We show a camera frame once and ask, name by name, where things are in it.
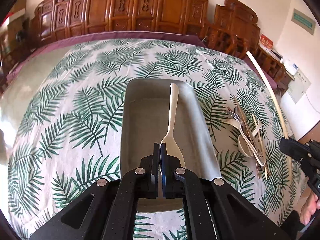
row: silver screw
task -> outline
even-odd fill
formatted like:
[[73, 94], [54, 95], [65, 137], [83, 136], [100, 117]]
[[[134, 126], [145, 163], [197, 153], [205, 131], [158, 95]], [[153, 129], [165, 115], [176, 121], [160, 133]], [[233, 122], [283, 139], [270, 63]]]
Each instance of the silver screw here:
[[186, 170], [184, 168], [176, 168], [176, 173], [177, 174], [185, 174], [186, 173]]
[[217, 178], [214, 180], [214, 183], [217, 185], [217, 186], [222, 186], [224, 184], [224, 180], [223, 179], [220, 179], [220, 178]]
[[146, 170], [144, 168], [136, 168], [136, 170], [134, 172], [138, 175], [141, 175], [141, 174], [145, 173]]
[[106, 179], [98, 179], [97, 180], [97, 185], [99, 186], [99, 187], [103, 187], [103, 186], [105, 186], [106, 184], [107, 184], [107, 180]]

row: person's arm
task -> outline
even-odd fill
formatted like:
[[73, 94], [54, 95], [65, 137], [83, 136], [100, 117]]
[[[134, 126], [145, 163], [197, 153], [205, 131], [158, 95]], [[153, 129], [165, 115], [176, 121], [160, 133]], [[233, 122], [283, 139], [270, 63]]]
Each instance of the person's arm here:
[[310, 222], [311, 216], [316, 212], [317, 209], [320, 209], [320, 200], [315, 193], [311, 192], [307, 198], [307, 201], [302, 206], [300, 222], [306, 226]]

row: beige plastic spatula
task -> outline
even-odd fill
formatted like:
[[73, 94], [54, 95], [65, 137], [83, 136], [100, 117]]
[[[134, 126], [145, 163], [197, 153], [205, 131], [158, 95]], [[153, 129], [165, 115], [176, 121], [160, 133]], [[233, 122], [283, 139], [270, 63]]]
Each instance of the beige plastic spatula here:
[[185, 168], [183, 155], [173, 138], [174, 121], [176, 119], [176, 110], [179, 96], [179, 88], [175, 83], [170, 85], [170, 108], [169, 108], [169, 125], [166, 136], [162, 139], [161, 143], [165, 143], [167, 154], [177, 157], [180, 160], [181, 167]]

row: white cord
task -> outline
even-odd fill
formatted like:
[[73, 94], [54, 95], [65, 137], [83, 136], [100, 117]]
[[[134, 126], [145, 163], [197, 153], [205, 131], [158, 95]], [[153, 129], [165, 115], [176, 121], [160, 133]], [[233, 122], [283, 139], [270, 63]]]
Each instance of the white cord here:
[[317, 109], [315, 109], [315, 107], [313, 106], [313, 104], [311, 104], [310, 99], [308, 98], [307, 92], [306, 92], [305, 94], [306, 94], [306, 97], [307, 97], [310, 105], [312, 106], [313, 110], [315, 110], [318, 114], [320, 114], [320, 112], [319, 112]]

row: gray rectangular container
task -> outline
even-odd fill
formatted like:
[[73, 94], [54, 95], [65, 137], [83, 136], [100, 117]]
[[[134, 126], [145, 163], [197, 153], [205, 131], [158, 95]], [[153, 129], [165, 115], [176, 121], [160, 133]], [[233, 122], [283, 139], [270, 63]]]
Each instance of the gray rectangular container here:
[[[179, 87], [173, 135], [186, 168], [203, 179], [221, 177], [208, 128], [193, 88], [185, 82], [168, 79], [134, 79], [128, 83], [121, 135], [121, 176], [139, 167], [141, 158], [151, 155], [153, 144], [160, 143], [166, 135], [171, 83]], [[159, 197], [156, 200], [140, 199], [138, 211], [159, 212], [182, 208], [182, 200], [161, 197], [160, 185]]]

